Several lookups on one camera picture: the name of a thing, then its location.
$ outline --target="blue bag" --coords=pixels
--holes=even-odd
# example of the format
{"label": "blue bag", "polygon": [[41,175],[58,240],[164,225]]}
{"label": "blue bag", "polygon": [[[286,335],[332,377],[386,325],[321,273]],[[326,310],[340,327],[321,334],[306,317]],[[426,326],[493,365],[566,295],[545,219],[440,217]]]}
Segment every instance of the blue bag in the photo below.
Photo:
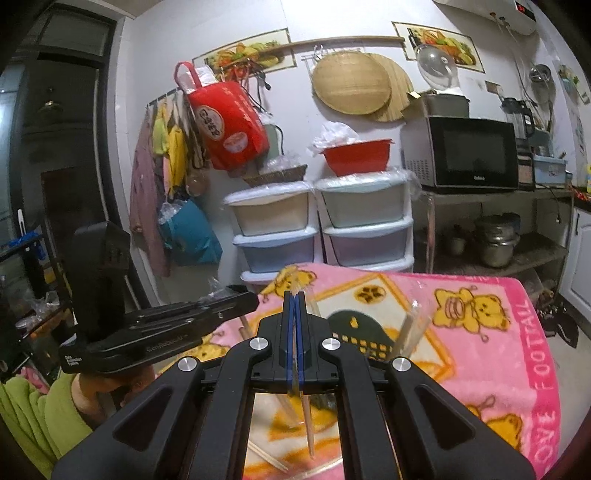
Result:
{"label": "blue bag", "polygon": [[205,214],[191,200],[158,228],[171,260],[179,267],[219,263],[222,246]]}

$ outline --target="pink blanket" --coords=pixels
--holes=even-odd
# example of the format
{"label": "pink blanket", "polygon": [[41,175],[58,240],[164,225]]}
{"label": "pink blanket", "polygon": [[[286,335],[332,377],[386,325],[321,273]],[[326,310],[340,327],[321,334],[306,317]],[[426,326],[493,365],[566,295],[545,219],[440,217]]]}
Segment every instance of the pink blanket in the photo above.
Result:
{"label": "pink blanket", "polygon": [[[560,437],[558,382],[544,332],[517,280],[369,273],[321,264],[300,264],[295,274],[313,292],[321,315],[335,330],[333,335],[347,333],[346,341],[359,345],[362,351],[367,348],[376,358],[383,358],[388,338],[396,338],[405,310],[417,300],[432,318],[432,325],[411,359],[526,456],[538,478],[554,464]],[[289,277],[280,275],[263,291],[258,310],[248,316],[253,328],[261,318],[281,310],[282,295],[289,286]],[[371,330],[375,328],[372,320],[383,330],[379,335],[387,334],[384,345],[372,341],[376,335]],[[359,339],[352,336],[347,322],[358,329]],[[363,322],[368,325],[366,330],[359,326]],[[238,320],[227,322],[220,330],[223,335],[212,342],[232,346],[240,340],[239,325]],[[263,407],[259,401],[259,408],[274,408],[269,405]],[[343,478],[336,419],[331,424],[319,412],[315,425],[322,425],[316,427],[315,460],[303,453],[302,431],[298,437],[278,437],[267,432],[272,428],[269,424],[265,429],[263,416],[257,426],[254,415],[251,439],[317,480]],[[246,463],[245,474],[251,479],[293,474],[279,473],[250,451]]]}

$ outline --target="picture of fruit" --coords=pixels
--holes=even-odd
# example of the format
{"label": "picture of fruit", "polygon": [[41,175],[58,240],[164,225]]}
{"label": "picture of fruit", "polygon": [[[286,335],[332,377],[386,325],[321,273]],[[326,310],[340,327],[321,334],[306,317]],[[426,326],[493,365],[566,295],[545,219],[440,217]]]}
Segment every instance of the picture of fruit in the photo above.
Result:
{"label": "picture of fruit", "polygon": [[[393,23],[396,31],[402,36],[408,34],[410,48],[413,51],[419,45],[432,45],[451,56],[459,67],[484,72],[476,47],[470,37],[433,27]],[[415,57],[407,55],[407,58],[414,60]]]}
{"label": "picture of fruit", "polygon": [[248,72],[249,60],[260,65],[265,71],[269,69],[277,70],[296,66],[293,53],[286,57],[285,52],[282,50],[271,50],[268,53],[265,51],[289,42],[289,32],[285,28],[276,32],[245,38],[235,44],[206,53],[194,59],[194,61],[201,60],[203,64],[210,66],[220,80],[231,78],[236,69],[244,67],[245,71]]}

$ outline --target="silver screw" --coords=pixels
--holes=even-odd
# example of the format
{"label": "silver screw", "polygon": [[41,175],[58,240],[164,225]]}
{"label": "silver screw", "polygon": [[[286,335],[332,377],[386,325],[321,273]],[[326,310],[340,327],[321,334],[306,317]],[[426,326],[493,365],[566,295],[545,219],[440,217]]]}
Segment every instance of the silver screw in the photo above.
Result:
{"label": "silver screw", "polygon": [[340,348],[340,342],[336,338],[325,338],[322,340],[322,346],[327,350],[336,350]]}
{"label": "silver screw", "polygon": [[248,344],[253,350],[263,350],[264,348],[267,348],[269,341],[263,337],[254,337]]}
{"label": "silver screw", "polygon": [[183,372],[190,372],[191,370],[195,370],[195,367],[197,367],[197,360],[195,360],[192,356],[185,356],[178,361],[178,367]]}
{"label": "silver screw", "polygon": [[406,370],[410,369],[410,360],[408,358],[404,358],[403,356],[399,356],[398,358],[392,360],[392,366],[399,372],[405,372]]}

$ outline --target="floor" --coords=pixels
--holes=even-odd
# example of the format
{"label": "floor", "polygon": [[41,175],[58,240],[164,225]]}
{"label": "floor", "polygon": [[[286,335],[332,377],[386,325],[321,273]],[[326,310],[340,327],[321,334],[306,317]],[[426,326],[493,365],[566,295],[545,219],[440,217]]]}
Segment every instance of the floor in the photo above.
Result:
{"label": "floor", "polygon": [[579,329],[579,343],[573,349],[558,335],[548,338],[560,389],[561,436],[559,453],[564,452],[591,407],[591,340]]}

